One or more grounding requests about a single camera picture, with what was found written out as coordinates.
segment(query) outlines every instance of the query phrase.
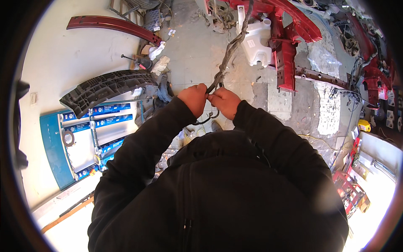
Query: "metal bracket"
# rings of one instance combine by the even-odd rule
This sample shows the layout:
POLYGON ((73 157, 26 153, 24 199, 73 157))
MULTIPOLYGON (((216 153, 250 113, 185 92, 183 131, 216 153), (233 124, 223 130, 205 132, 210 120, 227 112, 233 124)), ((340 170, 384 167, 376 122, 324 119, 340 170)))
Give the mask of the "metal bracket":
POLYGON ((295 67, 295 76, 301 79, 306 79, 306 80, 315 80, 315 81, 324 81, 327 83, 330 83, 332 85, 335 85, 337 87, 341 87, 344 89, 348 89, 348 83, 345 81, 342 81, 338 78, 335 78, 333 76, 321 73, 321 72, 316 72, 314 70, 302 68, 302 67, 295 67))

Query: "yellow cable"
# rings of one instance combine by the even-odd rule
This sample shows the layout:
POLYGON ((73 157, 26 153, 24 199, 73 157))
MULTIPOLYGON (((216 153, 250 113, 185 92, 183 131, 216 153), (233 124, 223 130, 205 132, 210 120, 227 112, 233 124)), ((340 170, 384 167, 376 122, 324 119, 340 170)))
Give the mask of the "yellow cable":
MULTIPOLYGON (((316 138, 316 137, 313 137, 313 136, 310 136, 310 135, 302 135, 302 134, 298 134, 298 135, 299 135, 299 136, 304 136, 304 137, 310 137, 310 138, 313 138, 313 139, 315 139, 315 140, 320 140, 320 141, 324 142, 330 149, 332 149, 332 150, 334 150, 334 151, 339 151, 339 150, 340 150, 340 149, 336 150, 336 149, 330 147, 330 145, 328 145, 328 143, 326 143, 323 139, 316 138)), ((345 144, 341 147, 341 149, 344 148, 344 146, 346 146, 346 144, 351 144, 351 145, 353 145, 352 143, 347 142, 347 143, 345 143, 345 144)), ((354 146, 352 146, 352 147, 353 147, 353 149, 355 150, 355 152, 358 153, 357 148, 355 148, 354 146)))

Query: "white wall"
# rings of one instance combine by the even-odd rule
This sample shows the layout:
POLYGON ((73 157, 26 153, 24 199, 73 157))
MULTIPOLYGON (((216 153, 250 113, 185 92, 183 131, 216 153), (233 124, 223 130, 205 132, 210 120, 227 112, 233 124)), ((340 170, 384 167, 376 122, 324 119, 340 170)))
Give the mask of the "white wall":
POLYGON ((136 53, 139 38, 99 28, 66 30, 73 16, 118 17, 107 9, 110 0, 55 0, 39 22, 28 47, 22 80, 29 93, 20 100, 20 149, 29 164, 22 171, 30 208, 59 191, 46 158, 39 116, 64 109, 59 99, 78 84, 104 73, 128 69, 121 54, 136 53), (30 105, 30 93, 38 93, 30 105))
POLYGON ((91 224, 92 203, 45 232, 44 236, 58 252, 88 252, 87 230, 91 224))

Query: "person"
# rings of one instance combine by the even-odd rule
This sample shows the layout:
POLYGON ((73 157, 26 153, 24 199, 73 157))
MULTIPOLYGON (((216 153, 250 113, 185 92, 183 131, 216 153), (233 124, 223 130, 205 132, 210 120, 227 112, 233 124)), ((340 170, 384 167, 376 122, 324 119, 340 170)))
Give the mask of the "person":
POLYGON ((179 95, 125 138, 94 195, 92 251, 342 251, 347 217, 307 140, 221 87, 179 95), (234 130, 197 137, 155 165, 206 99, 234 130))

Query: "metal rod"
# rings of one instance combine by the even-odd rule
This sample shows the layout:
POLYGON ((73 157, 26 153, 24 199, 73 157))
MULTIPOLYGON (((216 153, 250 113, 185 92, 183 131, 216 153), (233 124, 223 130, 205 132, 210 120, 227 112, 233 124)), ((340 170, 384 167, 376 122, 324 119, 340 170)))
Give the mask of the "metal rod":
POLYGON ((129 57, 126 57, 124 54, 122 54, 120 57, 121 57, 121 58, 128 58, 129 60, 136 61, 136 58, 129 58, 129 57))

